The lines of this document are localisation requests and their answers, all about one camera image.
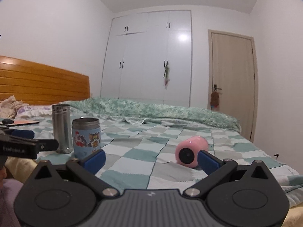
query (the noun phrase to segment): computer mouse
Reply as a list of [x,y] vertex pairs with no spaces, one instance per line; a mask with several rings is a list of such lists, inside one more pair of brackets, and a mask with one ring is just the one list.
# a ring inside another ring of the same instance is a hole
[[2,124],[4,124],[4,125],[10,125],[10,124],[12,124],[14,121],[13,120],[11,120],[11,119],[4,119],[4,120],[2,120]]

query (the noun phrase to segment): purple pants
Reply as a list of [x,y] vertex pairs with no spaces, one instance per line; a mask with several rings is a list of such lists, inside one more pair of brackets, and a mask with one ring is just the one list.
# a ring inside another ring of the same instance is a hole
[[0,227],[20,227],[14,213],[14,201],[23,184],[15,179],[4,179],[0,190]]

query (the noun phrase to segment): white wall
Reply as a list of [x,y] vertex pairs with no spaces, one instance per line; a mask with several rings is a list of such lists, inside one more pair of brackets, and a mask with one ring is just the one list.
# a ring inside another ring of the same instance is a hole
[[259,75],[254,143],[303,174],[303,1],[258,0],[251,18]]
[[0,55],[88,75],[99,96],[112,18],[100,0],[1,0]]
[[207,108],[209,87],[208,29],[228,31],[252,36],[250,16],[230,9],[210,6],[157,6],[116,13],[115,17],[150,11],[191,10],[193,35],[193,62],[191,107]]

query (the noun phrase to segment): orange wooden headboard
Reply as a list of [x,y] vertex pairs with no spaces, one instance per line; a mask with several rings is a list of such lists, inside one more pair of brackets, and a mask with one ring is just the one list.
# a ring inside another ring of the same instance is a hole
[[50,105],[90,96],[88,76],[31,61],[0,56],[0,100],[14,95],[30,105]]

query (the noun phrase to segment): pink bottle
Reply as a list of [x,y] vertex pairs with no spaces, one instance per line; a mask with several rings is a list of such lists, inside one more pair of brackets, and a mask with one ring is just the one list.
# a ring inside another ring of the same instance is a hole
[[177,163],[190,168],[198,166],[198,152],[208,151],[208,146],[207,140],[199,135],[180,142],[175,150]]

